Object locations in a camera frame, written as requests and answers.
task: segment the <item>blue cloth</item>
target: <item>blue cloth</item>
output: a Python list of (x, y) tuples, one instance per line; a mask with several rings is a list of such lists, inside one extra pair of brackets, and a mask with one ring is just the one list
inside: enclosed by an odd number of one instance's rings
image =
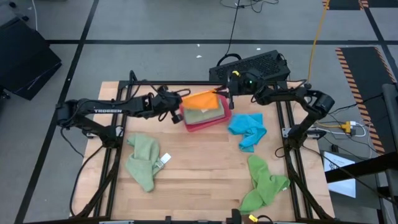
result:
[(253, 145), (267, 133), (262, 124), (262, 114), (234, 114), (228, 126), (231, 134), (243, 134), (239, 149), (243, 152), (254, 152)]

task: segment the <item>white label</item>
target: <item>white label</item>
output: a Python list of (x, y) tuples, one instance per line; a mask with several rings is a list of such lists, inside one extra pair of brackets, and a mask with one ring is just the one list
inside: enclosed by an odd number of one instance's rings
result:
[(171, 158), (172, 156), (170, 156), (169, 153), (166, 153), (162, 156), (162, 158), (160, 158), (160, 161), (162, 161), (163, 164), (166, 164), (166, 162), (168, 162)]

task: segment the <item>white paper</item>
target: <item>white paper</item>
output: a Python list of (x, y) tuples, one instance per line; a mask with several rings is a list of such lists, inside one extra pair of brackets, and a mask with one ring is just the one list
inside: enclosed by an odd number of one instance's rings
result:
[(162, 156), (162, 158), (160, 158), (160, 161), (162, 161), (163, 164), (166, 164), (166, 162), (168, 162), (171, 158), (172, 156), (170, 156), (169, 153), (166, 153)]
[[(354, 164), (354, 161), (351, 161), (349, 159), (342, 158), (340, 156), (336, 156), (332, 153), (325, 152), (324, 155), (326, 158), (330, 159), (332, 162), (334, 162), (336, 165), (339, 167), (344, 167), (347, 165)], [(327, 159), (323, 159), (323, 168), (326, 171), (333, 170), (333, 169), (338, 169), (337, 166), (329, 162)], [(349, 197), (356, 197), (356, 191), (355, 191), (355, 179), (349, 179), (349, 180), (342, 180), (334, 183), (328, 184), (329, 190), (332, 192), (336, 192), (339, 194), (347, 195)]]

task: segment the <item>wooden table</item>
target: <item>wooden table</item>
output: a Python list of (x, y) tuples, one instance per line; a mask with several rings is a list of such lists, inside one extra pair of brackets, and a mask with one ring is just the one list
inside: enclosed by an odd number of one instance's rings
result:
[[(103, 82), (99, 99), (116, 97), (118, 82)], [(169, 86), (179, 90), (187, 86)], [(209, 90), (213, 86), (189, 86), (192, 93)], [(153, 90), (141, 86), (137, 95)], [(277, 158), (274, 151), (282, 146), (276, 104), (260, 106), (250, 103), (250, 96), (234, 98), (233, 113), (262, 113), (267, 134), (255, 146), (255, 154), (263, 158), (272, 174), (286, 175), (285, 160)], [(296, 123), (307, 115), (299, 104), (292, 102)], [(111, 123), (111, 114), (96, 114), (94, 120), (102, 125)], [(227, 130), (228, 122), (188, 133), (184, 124), (173, 124), (170, 116), (163, 122), (157, 118), (128, 118), (119, 166), (118, 182), (113, 203), (112, 219), (164, 220), (225, 220), (231, 209), (238, 208), (243, 197), (252, 189), (247, 158), (251, 153), (241, 152), (238, 143), (242, 136), (233, 136)], [(126, 144), (132, 133), (145, 133), (158, 139), (160, 156), (169, 153), (172, 158), (155, 177), (155, 189), (144, 192), (129, 175), (124, 165), (134, 149)], [(98, 138), (89, 139), (85, 159), (101, 145)], [(316, 140), (307, 140), (305, 146), (318, 150)], [(81, 173), (73, 201), (75, 213), (79, 212), (98, 188), (104, 161), (103, 149)], [(301, 150), (307, 186), (318, 203), (334, 217), (322, 160), (319, 155)], [(108, 193), (103, 197), (101, 214), (104, 214)], [(305, 217), (302, 197), (299, 197), (302, 217)], [(292, 197), (289, 190), (279, 193), (274, 203), (255, 211), (255, 215), (268, 215), (274, 221), (294, 221)]]

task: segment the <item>folded cloth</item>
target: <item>folded cloth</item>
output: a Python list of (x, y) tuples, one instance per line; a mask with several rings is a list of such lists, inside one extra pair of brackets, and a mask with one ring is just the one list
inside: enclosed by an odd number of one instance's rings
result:
[(220, 99), (218, 99), (218, 108), (209, 110), (196, 110), (184, 108), (184, 120), (186, 124), (201, 124), (204, 122), (214, 121), (224, 118), (224, 107)]
[(139, 185), (146, 191), (154, 189), (154, 176), (163, 168), (159, 159), (159, 143), (145, 134), (133, 134), (127, 143), (134, 147), (126, 162), (126, 169)]
[(254, 189), (243, 198), (239, 208), (242, 214), (250, 214), (254, 210), (270, 205), (275, 196), (290, 185), (287, 177), (271, 175), (267, 163), (258, 156), (249, 156), (248, 165)]
[(228, 126), (231, 134), (243, 134), (239, 148), (243, 152), (254, 152), (253, 145), (267, 133), (262, 125), (262, 114), (234, 114)]

